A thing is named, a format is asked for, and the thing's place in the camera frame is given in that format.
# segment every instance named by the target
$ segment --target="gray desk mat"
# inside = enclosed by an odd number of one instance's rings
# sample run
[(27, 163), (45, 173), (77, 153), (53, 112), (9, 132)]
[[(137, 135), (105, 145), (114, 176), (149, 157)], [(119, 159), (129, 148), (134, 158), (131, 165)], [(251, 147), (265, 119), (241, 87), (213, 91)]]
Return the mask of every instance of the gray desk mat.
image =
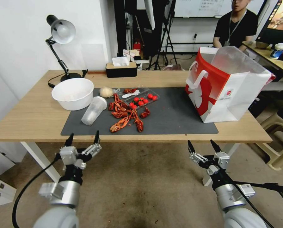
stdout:
[[(183, 87), (176, 88), (151, 88), (160, 98), (147, 107), (151, 114), (142, 119), (144, 130), (139, 133), (136, 124), (130, 120), (131, 126), (126, 126), (113, 135), (176, 135), (176, 134), (217, 134), (214, 123), (203, 123), (192, 101)], [(99, 89), (94, 89), (94, 96), (99, 96)], [(108, 109), (104, 110), (91, 126), (81, 122), (87, 108), (71, 111), (61, 135), (94, 135), (99, 130), (100, 135), (112, 135), (110, 127), (119, 121)], [(144, 108), (138, 109), (138, 115)]]

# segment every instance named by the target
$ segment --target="desk lamp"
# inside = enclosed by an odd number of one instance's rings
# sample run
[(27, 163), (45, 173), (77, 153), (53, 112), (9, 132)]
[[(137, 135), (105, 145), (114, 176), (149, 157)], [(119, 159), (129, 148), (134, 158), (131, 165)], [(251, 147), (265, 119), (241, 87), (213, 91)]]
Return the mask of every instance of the desk lamp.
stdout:
[(55, 43), (67, 44), (73, 40), (76, 34), (75, 26), (69, 21), (59, 20), (54, 15), (47, 16), (46, 21), (51, 26), (51, 34), (52, 34), (52, 36), (46, 40), (46, 43), (48, 44), (48, 46), (54, 53), (62, 69), (65, 71), (65, 75), (61, 77), (60, 81), (64, 81), (64, 80), (71, 79), (71, 78), (81, 78), (80, 74), (78, 73), (69, 73), (68, 67), (58, 57), (58, 55), (53, 49), (53, 44)]

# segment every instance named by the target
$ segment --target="red and white paper bag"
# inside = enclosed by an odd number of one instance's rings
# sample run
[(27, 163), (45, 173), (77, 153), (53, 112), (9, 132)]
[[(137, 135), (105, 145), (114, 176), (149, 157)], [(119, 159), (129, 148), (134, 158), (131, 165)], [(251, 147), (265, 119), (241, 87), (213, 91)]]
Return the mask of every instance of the red and white paper bag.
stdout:
[(236, 47), (201, 47), (186, 92), (204, 123), (239, 120), (272, 74)]

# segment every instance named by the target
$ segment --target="cherry tomato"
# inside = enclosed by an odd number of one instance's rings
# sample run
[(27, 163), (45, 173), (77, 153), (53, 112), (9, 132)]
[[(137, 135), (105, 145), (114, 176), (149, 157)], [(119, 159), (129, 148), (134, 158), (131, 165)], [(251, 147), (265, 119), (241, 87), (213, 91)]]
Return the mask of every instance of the cherry tomato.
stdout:
[(143, 105), (144, 105), (144, 103), (142, 101), (138, 102), (138, 106), (143, 106)]

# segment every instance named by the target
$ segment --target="black t-shirt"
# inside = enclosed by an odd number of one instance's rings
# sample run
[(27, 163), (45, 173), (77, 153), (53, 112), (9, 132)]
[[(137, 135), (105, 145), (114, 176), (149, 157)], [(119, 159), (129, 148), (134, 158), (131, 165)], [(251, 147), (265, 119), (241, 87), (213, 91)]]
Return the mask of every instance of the black t-shirt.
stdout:
[[(217, 22), (214, 37), (220, 38), (219, 41), (222, 46), (225, 45), (225, 42), (228, 41), (229, 38), (229, 24), (231, 24), (230, 34), (238, 24), (238, 22), (234, 23), (232, 20), (230, 23), (230, 18), (231, 12), (223, 15)], [(230, 45), (239, 48), (242, 45), (242, 42), (245, 41), (246, 36), (253, 36), (256, 34), (257, 24), (258, 18), (255, 13), (247, 10), (246, 15), (230, 37)]]

